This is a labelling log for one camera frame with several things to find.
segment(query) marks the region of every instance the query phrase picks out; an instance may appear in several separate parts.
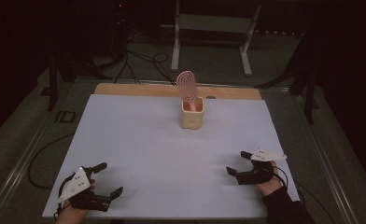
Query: white paper sheet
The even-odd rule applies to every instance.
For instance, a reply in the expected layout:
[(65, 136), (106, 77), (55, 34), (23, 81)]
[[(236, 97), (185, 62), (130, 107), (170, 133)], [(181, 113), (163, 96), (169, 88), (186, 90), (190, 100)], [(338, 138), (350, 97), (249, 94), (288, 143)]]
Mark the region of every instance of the white paper sheet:
[[(226, 166), (251, 170), (240, 151), (259, 147), (283, 153), (261, 100), (205, 100), (203, 127), (179, 126), (179, 98), (92, 95), (44, 210), (52, 217), (58, 188), (79, 166), (107, 162), (92, 177), (95, 193), (124, 192), (108, 212), (89, 217), (218, 219), (265, 217), (255, 186), (239, 186)], [(286, 161), (289, 195), (299, 200)]]

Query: sleeve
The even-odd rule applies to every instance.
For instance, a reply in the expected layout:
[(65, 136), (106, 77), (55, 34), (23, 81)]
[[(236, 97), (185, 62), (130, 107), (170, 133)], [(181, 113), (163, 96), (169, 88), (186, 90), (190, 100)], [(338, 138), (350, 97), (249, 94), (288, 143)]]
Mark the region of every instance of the sleeve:
[(293, 202), (286, 187), (262, 198), (267, 207), (267, 224), (315, 224), (302, 203)]

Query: cup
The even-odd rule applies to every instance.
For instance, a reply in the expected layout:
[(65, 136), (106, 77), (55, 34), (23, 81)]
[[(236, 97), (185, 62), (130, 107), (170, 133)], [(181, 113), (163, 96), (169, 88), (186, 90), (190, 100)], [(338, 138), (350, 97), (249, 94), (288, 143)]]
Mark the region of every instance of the cup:
[(190, 104), (182, 101), (182, 113), (180, 116), (180, 127), (184, 129), (199, 129), (203, 126), (204, 119), (204, 99), (197, 97), (195, 99), (197, 111), (190, 110)]

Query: metal stand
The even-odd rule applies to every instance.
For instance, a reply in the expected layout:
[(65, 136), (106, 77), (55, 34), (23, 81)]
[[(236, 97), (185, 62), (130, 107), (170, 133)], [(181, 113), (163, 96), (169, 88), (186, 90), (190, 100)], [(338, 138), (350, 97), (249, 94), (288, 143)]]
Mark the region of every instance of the metal stand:
[(76, 74), (73, 67), (89, 73), (99, 79), (110, 80), (112, 77), (105, 76), (95, 68), (86, 65), (84, 62), (65, 53), (53, 53), (49, 56), (49, 111), (53, 109), (58, 101), (58, 71), (63, 81), (74, 82)]
[(230, 18), (230, 17), (214, 17), (180, 14), (180, 0), (176, 0), (176, 16), (175, 16), (175, 44), (172, 54), (171, 70), (177, 71), (179, 67), (180, 54), (180, 29), (202, 30), (202, 31), (220, 31), (231, 33), (247, 34), (244, 46), (241, 46), (239, 52), (241, 54), (244, 74), (247, 77), (252, 76), (249, 59), (247, 57), (247, 49), (256, 27), (256, 21), (260, 14), (261, 5), (257, 5), (253, 18)]
[(306, 87), (304, 114), (310, 123), (314, 107), (314, 90), (317, 70), (321, 65), (327, 45), (317, 44), (314, 29), (304, 34), (302, 40), (290, 58), (284, 73), (266, 83), (254, 86), (256, 89), (268, 89), (290, 77), (295, 77), (289, 88), (292, 95), (300, 95)]

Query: pink paddle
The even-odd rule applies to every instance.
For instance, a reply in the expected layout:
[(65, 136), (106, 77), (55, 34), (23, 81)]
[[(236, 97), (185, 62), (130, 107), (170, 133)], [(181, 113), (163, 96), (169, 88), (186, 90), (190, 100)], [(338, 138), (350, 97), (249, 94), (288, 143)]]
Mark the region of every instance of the pink paddle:
[(197, 111), (195, 108), (195, 99), (197, 98), (197, 86), (195, 76), (192, 72), (186, 71), (180, 73), (176, 79), (176, 85), (179, 89), (180, 97), (189, 103), (191, 111)]

